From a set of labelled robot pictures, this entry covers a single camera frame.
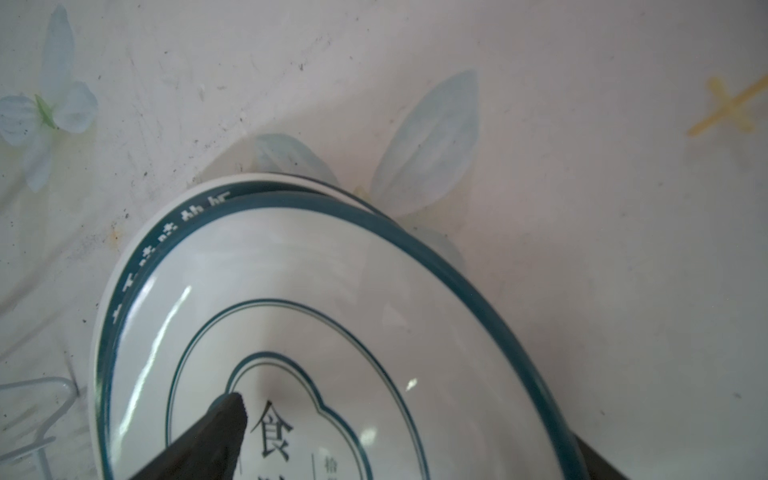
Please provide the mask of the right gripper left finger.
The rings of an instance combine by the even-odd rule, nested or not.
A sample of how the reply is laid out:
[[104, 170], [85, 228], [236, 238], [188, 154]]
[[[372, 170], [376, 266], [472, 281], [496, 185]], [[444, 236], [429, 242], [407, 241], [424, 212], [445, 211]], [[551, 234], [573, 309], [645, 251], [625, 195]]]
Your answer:
[[134, 476], [134, 480], [232, 480], [247, 427], [237, 392], [222, 395], [207, 413]]

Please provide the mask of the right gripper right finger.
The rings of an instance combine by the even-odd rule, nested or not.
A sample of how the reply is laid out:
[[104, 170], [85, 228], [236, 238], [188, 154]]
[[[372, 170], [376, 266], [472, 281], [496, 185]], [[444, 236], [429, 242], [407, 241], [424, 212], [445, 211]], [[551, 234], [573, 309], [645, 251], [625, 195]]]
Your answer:
[[616, 469], [578, 435], [575, 436], [575, 439], [591, 480], [628, 480], [623, 473]]

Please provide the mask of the teal rimmed deep plate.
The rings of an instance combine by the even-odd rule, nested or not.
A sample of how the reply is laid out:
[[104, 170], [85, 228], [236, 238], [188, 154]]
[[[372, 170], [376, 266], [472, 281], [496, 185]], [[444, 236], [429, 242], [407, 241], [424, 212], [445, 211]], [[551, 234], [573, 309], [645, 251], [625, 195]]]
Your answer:
[[583, 479], [507, 323], [389, 219], [298, 192], [246, 195], [176, 231], [114, 317], [108, 461], [135, 475], [222, 395], [238, 479]]

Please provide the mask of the red green rimmed plate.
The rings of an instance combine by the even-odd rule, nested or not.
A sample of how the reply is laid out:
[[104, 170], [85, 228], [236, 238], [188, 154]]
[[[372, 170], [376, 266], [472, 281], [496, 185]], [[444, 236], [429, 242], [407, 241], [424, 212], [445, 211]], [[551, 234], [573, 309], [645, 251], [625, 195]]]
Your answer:
[[206, 210], [246, 195], [276, 191], [299, 191], [334, 198], [364, 211], [382, 215], [383, 212], [352, 193], [331, 183], [307, 176], [285, 173], [244, 173], [224, 176], [194, 186], [164, 206], [139, 230], [129, 242], [106, 284], [100, 300], [91, 344], [88, 385], [89, 426], [93, 444], [97, 476], [113, 477], [108, 461], [109, 400], [111, 382], [105, 378], [103, 366], [111, 344], [119, 336], [119, 325], [114, 317], [120, 313], [132, 282], [155, 250], [176, 231], [187, 230], [187, 225]]

